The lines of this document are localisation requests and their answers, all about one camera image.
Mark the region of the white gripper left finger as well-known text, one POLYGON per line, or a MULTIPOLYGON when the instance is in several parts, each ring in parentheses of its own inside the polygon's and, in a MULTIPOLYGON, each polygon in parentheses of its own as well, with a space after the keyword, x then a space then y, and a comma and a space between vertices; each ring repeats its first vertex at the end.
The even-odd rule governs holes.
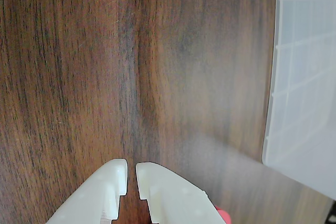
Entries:
POLYGON ((55 211, 48 223, 112 223, 127 194, 128 165, 112 159, 97 169, 55 211))

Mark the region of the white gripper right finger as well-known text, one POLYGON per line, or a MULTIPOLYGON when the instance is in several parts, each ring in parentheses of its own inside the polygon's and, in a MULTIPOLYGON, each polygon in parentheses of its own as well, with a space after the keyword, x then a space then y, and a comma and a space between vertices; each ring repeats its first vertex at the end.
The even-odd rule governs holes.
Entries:
POLYGON ((226 223, 207 193, 173 171, 152 162, 136 164, 141 200, 152 223, 226 223))

